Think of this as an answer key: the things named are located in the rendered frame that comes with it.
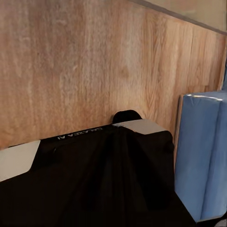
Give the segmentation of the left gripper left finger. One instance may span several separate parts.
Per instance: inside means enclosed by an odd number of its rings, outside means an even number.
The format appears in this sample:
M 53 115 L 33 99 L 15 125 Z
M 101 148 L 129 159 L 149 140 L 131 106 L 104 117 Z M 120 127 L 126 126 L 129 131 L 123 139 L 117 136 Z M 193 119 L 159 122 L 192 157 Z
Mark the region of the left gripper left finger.
M 113 156 L 113 208 L 95 211 L 107 159 Z M 126 227 L 119 127 L 103 132 L 55 227 Z

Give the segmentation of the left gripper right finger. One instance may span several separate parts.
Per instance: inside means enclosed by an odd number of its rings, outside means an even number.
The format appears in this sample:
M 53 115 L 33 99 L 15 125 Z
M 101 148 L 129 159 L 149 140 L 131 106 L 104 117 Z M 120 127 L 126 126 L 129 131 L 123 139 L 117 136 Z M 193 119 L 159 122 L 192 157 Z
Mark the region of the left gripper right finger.
M 126 227 L 199 227 L 136 133 L 119 126 Z M 148 211 L 137 208 L 130 158 Z

